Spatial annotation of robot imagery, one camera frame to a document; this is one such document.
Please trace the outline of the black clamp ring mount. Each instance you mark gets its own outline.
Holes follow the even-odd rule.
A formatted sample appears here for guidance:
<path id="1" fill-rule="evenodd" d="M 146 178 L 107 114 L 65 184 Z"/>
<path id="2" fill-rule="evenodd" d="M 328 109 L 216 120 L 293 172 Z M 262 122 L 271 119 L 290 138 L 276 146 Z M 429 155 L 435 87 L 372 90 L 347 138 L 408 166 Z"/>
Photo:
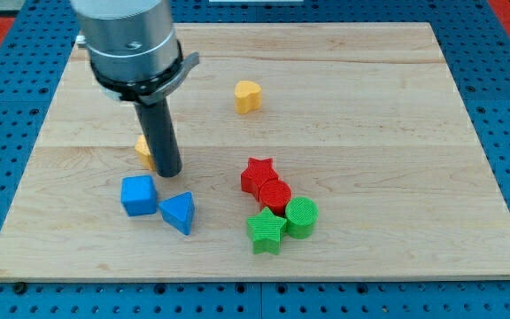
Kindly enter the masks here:
<path id="1" fill-rule="evenodd" d="M 114 99 L 144 105 L 172 94 L 200 63 L 175 35 L 83 35 L 92 72 Z"/>

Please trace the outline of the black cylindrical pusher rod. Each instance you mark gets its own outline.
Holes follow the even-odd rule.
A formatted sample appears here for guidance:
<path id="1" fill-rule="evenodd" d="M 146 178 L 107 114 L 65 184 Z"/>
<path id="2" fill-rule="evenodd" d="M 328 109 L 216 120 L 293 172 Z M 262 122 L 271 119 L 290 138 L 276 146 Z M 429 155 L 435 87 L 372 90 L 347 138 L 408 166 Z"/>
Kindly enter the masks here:
<path id="1" fill-rule="evenodd" d="M 182 159 L 165 99 L 151 105 L 135 104 L 137 118 L 149 147 L 157 174 L 169 178 L 182 171 Z"/>

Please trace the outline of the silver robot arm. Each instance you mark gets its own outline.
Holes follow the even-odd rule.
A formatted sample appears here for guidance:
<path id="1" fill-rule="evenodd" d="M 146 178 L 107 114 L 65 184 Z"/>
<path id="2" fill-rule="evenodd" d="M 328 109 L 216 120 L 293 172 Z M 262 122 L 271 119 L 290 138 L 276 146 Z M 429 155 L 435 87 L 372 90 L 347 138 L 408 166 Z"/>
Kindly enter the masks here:
<path id="1" fill-rule="evenodd" d="M 182 170 L 167 97 L 199 64 L 185 56 L 164 0 L 72 0 L 97 82 L 119 101 L 131 102 L 157 174 Z"/>

